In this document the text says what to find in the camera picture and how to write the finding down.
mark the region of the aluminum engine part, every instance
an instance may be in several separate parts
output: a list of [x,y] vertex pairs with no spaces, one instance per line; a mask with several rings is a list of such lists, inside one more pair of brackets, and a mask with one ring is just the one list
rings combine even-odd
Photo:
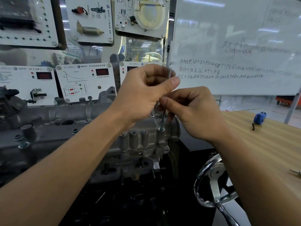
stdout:
[[[67,104],[56,98],[55,106],[27,107],[17,96],[0,98],[0,183],[9,182],[73,135],[80,135],[77,132],[105,111],[114,98],[114,87],[101,92],[93,103],[81,98]],[[178,118],[166,123],[163,131],[159,130],[160,121],[160,114],[154,110],[149,118],[122,133],[90,177],[90,183],[139,179],[140,175],[159,171],[160,158],[169,152],[167,140],[178,140],[180,136]]]

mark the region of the red digital display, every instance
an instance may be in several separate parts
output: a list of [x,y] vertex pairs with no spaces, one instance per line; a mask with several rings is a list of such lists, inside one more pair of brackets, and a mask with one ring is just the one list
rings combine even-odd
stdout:
[[96,75],[97,76],[103,76],[103,75],[109,75],[109,70],[106,69],[96,69]]
[[52,79],[51,72],[36,72],[37,79]]
[[135,69],[135,68],[137,68],[137,67],[128,67],[128,71]]

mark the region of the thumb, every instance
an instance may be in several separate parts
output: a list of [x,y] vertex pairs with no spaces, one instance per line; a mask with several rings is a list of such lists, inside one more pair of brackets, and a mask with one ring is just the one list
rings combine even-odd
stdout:
[[184,117],[186,106],[174,101],[168,97],[161,97],[159,99],[160,105],[165,107],[169,112],[177,115],[178,118],[182,119]]
[[161,98],[164,95],[170,93],[180,84],[180,79],[178,77],[172,77],[166,81],[160,83],[157,86],[153,86],[156,98]]

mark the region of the whiteboard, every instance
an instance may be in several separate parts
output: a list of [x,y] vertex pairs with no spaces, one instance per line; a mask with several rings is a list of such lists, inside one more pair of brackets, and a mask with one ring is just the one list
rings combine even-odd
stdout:
[[296,95],[301,2],[177,0],[171,65],[179,88],[217,95]]

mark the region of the person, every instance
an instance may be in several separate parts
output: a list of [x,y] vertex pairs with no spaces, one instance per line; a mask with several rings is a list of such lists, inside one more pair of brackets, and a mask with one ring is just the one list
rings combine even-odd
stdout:
[[113,141],[159,100],[187,132],[219,152],[252,225],[297,226],[301,202],[227,125],[206,87],[178,89],[156,64],[129,71],[112,105],[46,158],[0,189],[1,225],[58,225]]

